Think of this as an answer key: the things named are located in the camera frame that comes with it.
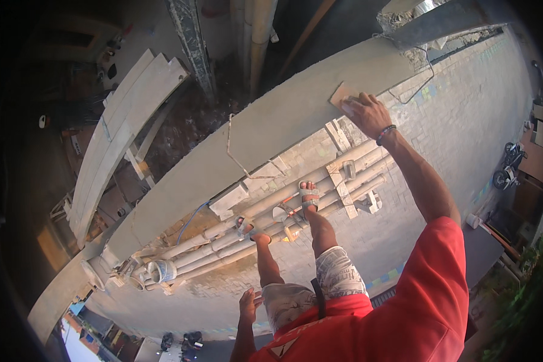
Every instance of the blue cable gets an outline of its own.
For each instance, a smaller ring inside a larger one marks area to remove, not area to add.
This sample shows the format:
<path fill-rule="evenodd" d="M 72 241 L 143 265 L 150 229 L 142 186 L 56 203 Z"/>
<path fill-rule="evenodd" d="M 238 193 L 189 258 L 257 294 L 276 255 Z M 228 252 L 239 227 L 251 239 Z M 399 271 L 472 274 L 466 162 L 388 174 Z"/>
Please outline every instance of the blue cable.
<path fill-rule="evenodd" d="M 198 207 L 195 212 L 193 213 L 193 215 L 191 215 L 191 219 L 188 220 L 188 222 L 185 224 L 185 226 L 183 227 L 183 229 L 181 230 L 181 232 L 179 233 L 179 237 L 177 237 L 177 244 L 176 245 L 179 245 L 179 240 L 181 239 L 181 235 L 183 235 L 183 231 L 185 231 L 185 228 L 187 227 L 187 225 L 189 225 L 189 222 L 191 222 L 191 220 L 193 220 L 193 217 L 195 216 L 195 214 L 201 210 L 201 208 L 205 205 L 209 204 L 209 201 L 204 203 L 203 205 L 201 205 L 200 207 Z"/>

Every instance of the shorts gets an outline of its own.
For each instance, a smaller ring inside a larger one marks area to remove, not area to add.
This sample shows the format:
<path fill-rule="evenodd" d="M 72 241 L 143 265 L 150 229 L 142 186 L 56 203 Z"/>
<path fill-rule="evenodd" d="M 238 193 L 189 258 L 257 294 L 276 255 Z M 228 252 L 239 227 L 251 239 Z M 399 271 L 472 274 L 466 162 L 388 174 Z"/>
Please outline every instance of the shorts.
<path fill-rule="evenodd" d="M 316 259 L 316 278 L 326 300 L 353 294 L 368 295 L 362 277 L 340 246 L 324 251 Z M 262 296 L 274 334 L 318 303 L 313 291 L 293 283 L 270 283 L 263 287 Z"/>

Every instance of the sandal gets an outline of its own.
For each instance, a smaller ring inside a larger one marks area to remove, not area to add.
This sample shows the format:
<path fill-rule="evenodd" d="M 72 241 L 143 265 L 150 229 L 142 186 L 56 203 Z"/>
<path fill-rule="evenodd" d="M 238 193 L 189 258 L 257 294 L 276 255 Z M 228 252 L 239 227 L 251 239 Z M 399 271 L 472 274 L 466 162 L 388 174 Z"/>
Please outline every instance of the sandal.
<path fill-rule="evenodd" d="M 300 192 L 300 196 L 304 196 L 304 195 L 319 195 L 319 189 L 318 188 L 315 188 L 315 189 L 303 189 L 302 188 L 302 183 L 309 183 L 311 181 L 308 181 L 306 179 L 302 179 L 300 180 L 298 183 L 297 183 L 297 188 L 299 189 L 299 192 Z M 316 211 L 318 211 L 318 205 L 319 205 L 319 197 L 317 199 L 311 199 L 311 200 L 308 200 L 308 201 L 302 201 L 302 210 L 305 210 L 306 207 L 310 206 L 310 205 L 314 205 L 316 207 Z"/>
<path fill-rule="evenodd" d="M 248 219 L 246 218 L 245 216 L 242 216 L 242 215 L 239 215 L 237 217 L 237 220 L 236 220 L 236 225 L 237 223 L 239 222 L 239 219 L 243 219 L 241 221 L 241 225 L 237 228 L 237 235 L 239 237 L 242 237 L 244 240 L 248 239 L 248 240 L 251 240 L 253 242 L 255 242 L 251 237 L 255 234 L 259 234 L 259 233 L 262 233 L 262 234 L 265 234 L 265 232 L 263 230 L 261 230 L 260 228 L 258 228 L 257 226 L 255 226 L 255 223 L 251 220 L 251 219 Z M 246 227 L 247 225 L 251 225 L 253 226 L 253 229 L 251 229 L 250 231 L 248 231 L 247 233 L 244 233 L 244 231 L 246 230 Z"/>

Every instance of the ground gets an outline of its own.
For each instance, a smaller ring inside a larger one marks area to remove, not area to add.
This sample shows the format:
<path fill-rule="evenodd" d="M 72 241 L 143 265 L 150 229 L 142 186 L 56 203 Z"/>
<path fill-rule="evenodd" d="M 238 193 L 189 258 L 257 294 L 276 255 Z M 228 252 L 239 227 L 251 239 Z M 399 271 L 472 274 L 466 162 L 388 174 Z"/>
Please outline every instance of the ground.
<path fill-rule="evenodd" d="M 508 30 L 451 55 L 434 70 L 434 79 L 407 105 L 389 93 L 379 98 L 400 132 L 445 180 L 461 214 L 467 215 L 491 189 L 505 143 L 520 138 L 531 109 L 529 76 Z M 429 76 L 430 71 L 424 71 L 391 91 L 407 100 Z M 328 217 L 369 293 L 402 271 L 424 228 L 397 167 L 377 192 L 383 208 L 375 215 L 361 212 L 349 220 L 339 211 Z M 296 242 L 274 244 L 271 251 L 287 282 L 311 287 L 315 267 L 309 229 Z M 106 292 L 94 293 L 87 307 L 133 333 L 160 337 L 166 331 L 201 330 L 206 340 L 228 339 L 236 333 L 241 293 L 251 286 L 259 288 L 255 260 L 249 256 L 190 279 L 172 296 L 111 285 Z M 253 328 L 256 334 L 268 332 L 264 308 L 258 310 Z"/>

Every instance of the foot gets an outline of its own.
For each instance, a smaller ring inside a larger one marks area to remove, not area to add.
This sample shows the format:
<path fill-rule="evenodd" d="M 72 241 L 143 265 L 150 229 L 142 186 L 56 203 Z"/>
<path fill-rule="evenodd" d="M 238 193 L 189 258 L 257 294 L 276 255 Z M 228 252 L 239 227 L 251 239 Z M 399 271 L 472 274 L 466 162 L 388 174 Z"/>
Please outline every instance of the foot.
<path fill-rule="evenodd" d="M 243 223 L 243 220 L 244 219 L 241 218 L 241 217 L 239 219 L 237 219 L 237 227 L 238 228 L 241 226 L 241 223 Z M 252 229 L 253 229 L 253 225 L 247 225 L 246 228 L 244 229 L 245 232 L 243 233 L 243 235 L 247 234 Z M 259 232 L 259 233 L 254 234 L 254 235 L 251 236 L 251 241 L 255 242 L 256 244 L 268 245 L 269 243 L 272 242 L 272 239 L 268 234 Z"/>
<path fill-rule="evenodd" d="M 303 188 L 303 189 L 313 190 L 313 189 L 316 188 L 316 184 L 314 184 L 312 182 L 308 182 L 307 184 L 306 183 L 301 183 L 300 187 Z M 303 195 L 302 196 L 302 202 L 310 201 L 311 199 L 319 199 L 319 195 Z M 309 205 L 304 209 L 303 212 L 304 212 L 304 216 L 305 216 L 305 214 L 307 212 L 308 213 L 315 213 L 317 211 L 318 211 L 318 209 L 316 208 L 315 205 Z"/>

